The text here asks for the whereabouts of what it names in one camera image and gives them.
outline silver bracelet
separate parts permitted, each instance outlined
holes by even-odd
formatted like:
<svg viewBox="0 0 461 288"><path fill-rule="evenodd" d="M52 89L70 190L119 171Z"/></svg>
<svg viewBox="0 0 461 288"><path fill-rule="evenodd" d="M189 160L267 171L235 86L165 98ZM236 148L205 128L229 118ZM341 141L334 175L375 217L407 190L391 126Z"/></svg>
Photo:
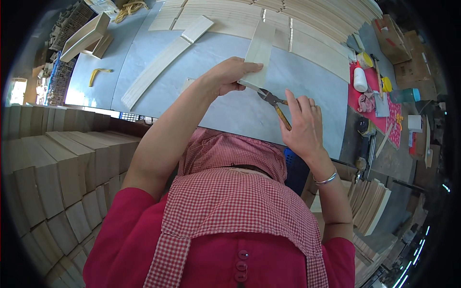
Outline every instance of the silver bracelet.
<svg viewBox="0 0 461 288"><path fill-rule="evenodd" d="M335 177L336 177L337 174L338 174L338 171L337 171L336 168L335 168L335 173L333 173L333 175L332 175L330 178L326 179L325 181L317 182L317 180L315 180L315 178L314 178L313 175L312 175L312 179L314 180L315 185L317 185L317 186L322 186L322 185L325 185L325 184L327 184L327 183L333 181L333 179L335 179Z"/></svg>

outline yellow lid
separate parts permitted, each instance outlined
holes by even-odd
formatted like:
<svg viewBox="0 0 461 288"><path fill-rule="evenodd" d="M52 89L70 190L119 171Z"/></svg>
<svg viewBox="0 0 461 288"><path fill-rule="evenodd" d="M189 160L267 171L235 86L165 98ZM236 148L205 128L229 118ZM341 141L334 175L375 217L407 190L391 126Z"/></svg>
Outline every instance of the yellow lid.
<svg viewBox="0 0 461 288"><path fill-rule="evenodd" d="M368 56L367 53L365 52L362 52L362 57L363 59L365 60L365 63L369 66L369 67L373 67L373 60L371 59L370 56Z"/></svg>
<svg viewBox="0 0 461 288"><path fill-rule="evenodd" d="M392 84L390 83L389 77L381 78L383 84L383 92L390 92L392 91Z"/></svg>

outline woman's right arm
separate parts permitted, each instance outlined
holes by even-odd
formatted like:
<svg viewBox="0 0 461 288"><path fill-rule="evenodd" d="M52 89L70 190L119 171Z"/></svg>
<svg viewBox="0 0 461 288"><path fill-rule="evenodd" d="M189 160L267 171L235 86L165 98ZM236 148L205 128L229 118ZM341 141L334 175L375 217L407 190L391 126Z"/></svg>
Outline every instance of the woman's right arm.
<svg viewBox="0 0 461 288"><path fill-rule="evenodd" d="M294 97L285 91L291 112L292 130L280 120L284 143L309 166L316 181L321 182L335 173L328 152L323 147L322 112L312 98ZM327 184L318 186L322 215L325 222L323 242L342 237L352 241L352 211L343 184L337 175Z"/></svg>

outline yellow container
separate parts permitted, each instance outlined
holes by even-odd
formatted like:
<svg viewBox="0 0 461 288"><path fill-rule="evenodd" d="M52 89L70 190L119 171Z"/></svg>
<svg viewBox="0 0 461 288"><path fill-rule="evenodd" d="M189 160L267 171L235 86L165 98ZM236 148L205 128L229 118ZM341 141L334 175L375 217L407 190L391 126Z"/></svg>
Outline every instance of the yellow container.
<svg viewBox="0 0 461 288"><path fill-rule="evenodd" d="M388 77L381 78L381 85L383 86L383 92L391 92L392 91L392 84Z"/></svg>
<svg viewBox="0 0 461 288"><path fill-rule="evenodd" d="M373 67L373 60L365 52L357 54L357 60L359 61L359 64L362 67L362 69Z"/></svg>

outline gingham apron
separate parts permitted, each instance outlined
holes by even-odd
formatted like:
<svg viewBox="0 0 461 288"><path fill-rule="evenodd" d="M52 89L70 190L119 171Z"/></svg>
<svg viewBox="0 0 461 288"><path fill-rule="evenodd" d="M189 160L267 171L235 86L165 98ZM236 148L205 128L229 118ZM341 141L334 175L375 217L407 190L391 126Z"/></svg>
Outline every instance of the gingham apron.
<svg viewBox="0 0 461 288"><path fill-rule="evenodd" d="M254 165L273 179L224 168L231 165ZM308 286L328 287L317 220L285 179L284 156L270 143L198 128L168 193L144 287L179 287L191 240L233 232L288 238L306 256Z"/></svg>

